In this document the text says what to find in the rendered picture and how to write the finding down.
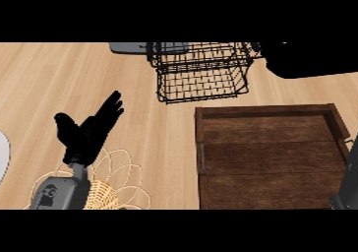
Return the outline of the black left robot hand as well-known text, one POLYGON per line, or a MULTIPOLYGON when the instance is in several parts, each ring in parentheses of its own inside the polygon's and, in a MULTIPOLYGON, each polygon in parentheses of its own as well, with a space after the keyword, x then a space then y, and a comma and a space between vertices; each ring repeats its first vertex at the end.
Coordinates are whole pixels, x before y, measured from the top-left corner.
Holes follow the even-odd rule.
POLYGON ((54 114, 56 139, 65 146, 65 164, 78 163, 88 166, 93 163, 122 113, 121 93, 114 91, 96 114, 88 116, 80 125, 65 113, 54 114))

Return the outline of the pale wicker basket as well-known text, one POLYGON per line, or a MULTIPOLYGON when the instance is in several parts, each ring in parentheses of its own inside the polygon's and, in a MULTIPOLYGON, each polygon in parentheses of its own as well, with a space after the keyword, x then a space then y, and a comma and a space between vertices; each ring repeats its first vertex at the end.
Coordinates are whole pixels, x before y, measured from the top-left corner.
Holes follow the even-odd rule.
MULTIPOLYGON (((142 168, 133 163, 127 150, 118 149, 111 152, 103 150, 103 152, 105 155, 100 157, 99 162, 87 167, 90 190, 81 210, 142 210, 142 207, 133 204, 134 196, 142 193, 146 197, 146 203, 150 203, 150 197, 140 187, 140 180, 137 184, 130 184, 133 170, 134 168, 142 170, 142 168)), ((68 167, 66 170, 62 170, 59 165, 53 171, 37 178, 25 210, 29 210, 31 200, 44 180, 50 176, 69 177, 71 175, 72 169, 68 167)))

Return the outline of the dark brown wooden tray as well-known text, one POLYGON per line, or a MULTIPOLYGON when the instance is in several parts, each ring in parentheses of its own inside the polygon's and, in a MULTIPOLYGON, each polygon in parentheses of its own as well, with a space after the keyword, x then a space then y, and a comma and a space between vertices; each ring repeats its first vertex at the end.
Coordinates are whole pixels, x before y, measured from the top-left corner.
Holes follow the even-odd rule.
POLYGON ((348 131, 328 104, 198 107, 202 210, 326 210, 348 131))

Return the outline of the grey flat object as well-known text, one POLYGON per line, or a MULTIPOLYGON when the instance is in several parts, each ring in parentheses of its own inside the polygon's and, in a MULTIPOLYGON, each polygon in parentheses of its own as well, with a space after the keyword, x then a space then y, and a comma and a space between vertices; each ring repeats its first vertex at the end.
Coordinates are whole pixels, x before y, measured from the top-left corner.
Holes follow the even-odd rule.
POLYGON ((145 55, 152 54, 184 54, 189 51, 187 42, 111 42, 109 49, 114 53, 145 55))

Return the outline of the black appliance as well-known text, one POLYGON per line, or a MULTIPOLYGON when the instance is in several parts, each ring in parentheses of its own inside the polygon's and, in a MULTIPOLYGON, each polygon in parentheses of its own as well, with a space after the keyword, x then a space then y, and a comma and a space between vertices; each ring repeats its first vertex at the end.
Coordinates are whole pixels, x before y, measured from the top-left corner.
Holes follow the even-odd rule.
POLYGON ((358 72, 358 41, 263 41, 267 70, 283 79, 358 72))

